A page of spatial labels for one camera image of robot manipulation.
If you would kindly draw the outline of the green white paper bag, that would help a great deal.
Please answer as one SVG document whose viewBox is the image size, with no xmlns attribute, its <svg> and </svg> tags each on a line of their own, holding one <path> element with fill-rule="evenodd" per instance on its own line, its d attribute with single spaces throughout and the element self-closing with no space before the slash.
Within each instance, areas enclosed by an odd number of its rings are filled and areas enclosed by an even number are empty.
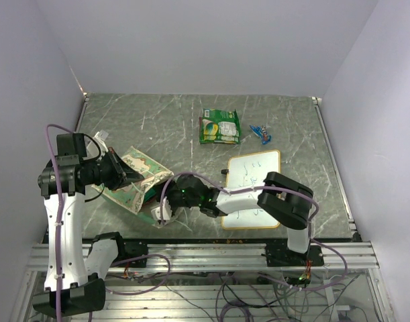
<svg viewBox="0 0 410 322">
<path fill-rule="evenodd" d="M 160 205 L 157 198 L 160 197 L 160 184 L 164 184 L 174 172 L 161 165 L 145 153 L 139 151 L 133 146 L 130 147 L 121 159 L 139 172 L 144 180 L 127 185 L 116 191 L 111 191 L 102 184 L 93 185 L 93 189 L 103 193 L 103 196 L 129 211 L 141 220 L 161 228 Z"/>
</svg>

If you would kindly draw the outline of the blue M&M's packet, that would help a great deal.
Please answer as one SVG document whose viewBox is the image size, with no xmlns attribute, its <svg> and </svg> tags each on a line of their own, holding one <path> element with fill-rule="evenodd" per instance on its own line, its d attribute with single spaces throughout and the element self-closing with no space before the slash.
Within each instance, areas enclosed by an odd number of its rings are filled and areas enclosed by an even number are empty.
<svg viewBox="0 0 410 322">
<path fill-rule="evenodd" d="M 250 129 L 260 138 L 262 145 L 271 142 L 272 136 L 268 133 L 266 127 L 262 125 L 250 125 Z"/>
</svg>

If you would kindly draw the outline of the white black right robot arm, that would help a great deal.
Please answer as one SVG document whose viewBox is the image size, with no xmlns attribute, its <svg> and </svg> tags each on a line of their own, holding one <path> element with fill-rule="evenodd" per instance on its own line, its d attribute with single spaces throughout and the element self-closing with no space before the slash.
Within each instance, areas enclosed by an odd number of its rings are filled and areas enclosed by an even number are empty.
<svg viewBox="0 0 410 322">
<path fill-rule="evenodd" d="M 319 205 L 313 191 L 278 172 L 269 172 L 261 185 L 229 189 L 218 186 L 201 174 L 181 172 L 163 185 L 160 210 L 197 207 L 208 217 L 225 217 L 238 211 L 261 209 L 287 229 L 286 258 L 301 265 L 309 258 L 310 220 Z"/>
</svg>

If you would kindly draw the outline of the green yellow chips bag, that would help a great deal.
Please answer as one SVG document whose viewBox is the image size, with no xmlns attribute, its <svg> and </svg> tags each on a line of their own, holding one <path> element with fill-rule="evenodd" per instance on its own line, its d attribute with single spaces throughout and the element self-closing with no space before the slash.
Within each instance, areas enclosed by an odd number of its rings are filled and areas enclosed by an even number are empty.
<svg viewBox="0 0 410 322">
<path fill-rule="evenodd" d="M 239 136 L 240 121 L 237 111 L 223 111 L 219 109 L 204 109 L 202 116 L 202 130 L 205 135 Z"/>
</svg>

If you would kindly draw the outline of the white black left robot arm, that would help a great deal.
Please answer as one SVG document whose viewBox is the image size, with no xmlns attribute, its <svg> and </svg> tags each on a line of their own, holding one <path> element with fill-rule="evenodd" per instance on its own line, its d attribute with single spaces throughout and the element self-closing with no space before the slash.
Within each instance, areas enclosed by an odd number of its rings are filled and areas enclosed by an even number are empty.
<svg viewBox="0 0 410 322">
<path fill-rule="evenodd" d="M 82 216 L 86 187 L 115 191 L 144 177 L 106 146 L 107 133 L 60 134 L 57 155 L 38 177 L 48 218 L 48 269 L 44 292 L 33 297 L 33 308 L 54 319 L 101 310 L 105 277 L 111 266 L 127 257 L 118 232 L 96 235 L 83 254 Z"/>
</svg>

